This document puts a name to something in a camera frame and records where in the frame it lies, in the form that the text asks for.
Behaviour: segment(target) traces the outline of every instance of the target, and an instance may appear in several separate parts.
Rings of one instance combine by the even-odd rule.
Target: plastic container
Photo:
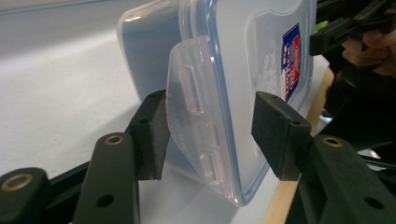
[[[271,92],[296,110],[301,107],[312,74],[307,48],[315,25],[316,1],[157,1],[127,12],[121,19],[141,17],[136,15],[148,11],[139,22],[146,32],[138,33],[164,39],[157,43],[163,43],[163,48],[173,47],[169,57],[156,54],[145,62],[169,59],[166,89],[172,136],[210,188],[243,206],[253,198],[269,169],[250,134],[255,92]],[[154,37],[160,28],[148,24],[169,33],[177,28],[181,38],[174,33],[172,37]],[[157,81],[143,77],[154,68],[137,68],[142,63],[128,56],[125,37],[122,33],[139,94],[156,91],[148,83],[140,86],[142,79]],[[136,38],[128,42],[137,44]],[[139,56],[136,50],[131,52]],[[163,76],[163,71],[156,76]],[[164,84],[161,80],[155,88]]]

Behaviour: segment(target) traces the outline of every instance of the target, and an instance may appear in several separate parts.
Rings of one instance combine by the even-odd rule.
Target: blue and red label
[[[298,23],[283,35],[282,45],[282,85],[285,101],[293,95],[300,77],[301,40]]]

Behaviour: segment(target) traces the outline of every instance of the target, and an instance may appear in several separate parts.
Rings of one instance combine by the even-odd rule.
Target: human hand
[[[361,50],[362,42],[368,49]],[[378,64],[376,73],[396,78],[396,30],[388,35],[368,32],[362,41],[348,39],[343,47],[343,57],[351,63],[360,67]]]

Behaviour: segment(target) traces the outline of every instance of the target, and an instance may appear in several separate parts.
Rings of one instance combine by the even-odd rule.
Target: clear lid
[[[171,133],[205,182],[247,204],[269,165],[250,130],[256,91],[299,109],[308,93],[315,1],[180,0],[171,51]]]

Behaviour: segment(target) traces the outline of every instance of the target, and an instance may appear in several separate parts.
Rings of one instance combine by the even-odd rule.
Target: white surface
[[[54,177],[123,131],[138,107],[116,37],[120,15],[146,1],[113,0],[0,16],[0,175],[35,166]],[[164,167],[141,182],[143,223],[261,223],[276,187],[233,207]]]

